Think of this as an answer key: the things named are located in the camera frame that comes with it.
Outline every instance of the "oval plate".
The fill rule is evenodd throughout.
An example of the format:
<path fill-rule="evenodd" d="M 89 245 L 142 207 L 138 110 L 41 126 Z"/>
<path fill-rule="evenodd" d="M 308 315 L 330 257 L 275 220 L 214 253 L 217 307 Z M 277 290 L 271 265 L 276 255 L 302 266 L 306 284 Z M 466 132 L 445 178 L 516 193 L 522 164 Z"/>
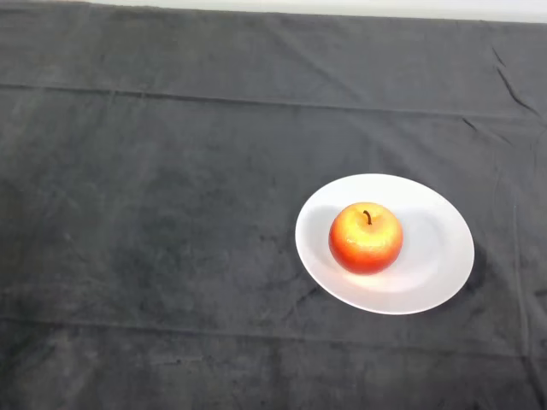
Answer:
<path fill-rule="evenodd" d="M 403 226 L 401 254 L 370 276 L 343 269 L 328 247 L 332 222 L 355 202 L 379 203 Z M 473 238 L 457 209 L 425 185 L 392 175 L 353 175 L 323 186 L 302 207 L 295 237 L 312 278 L 341 301 L 369 312 L 409 314 L 435 308 L 462 288 L 473 268 Z"/>

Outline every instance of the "red apple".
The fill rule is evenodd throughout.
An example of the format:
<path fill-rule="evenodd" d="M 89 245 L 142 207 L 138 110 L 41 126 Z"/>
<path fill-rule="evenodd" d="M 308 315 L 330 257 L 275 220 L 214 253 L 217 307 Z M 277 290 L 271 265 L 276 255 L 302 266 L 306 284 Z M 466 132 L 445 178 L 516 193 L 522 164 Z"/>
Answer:
<path fill-rule="evenodd" d="M 329 233 L 334 259 L 346 270 L 372 274 L 386 269 L 403 247 L 403 228 L 389 210 L 372 202 L 349 205 Z"/>

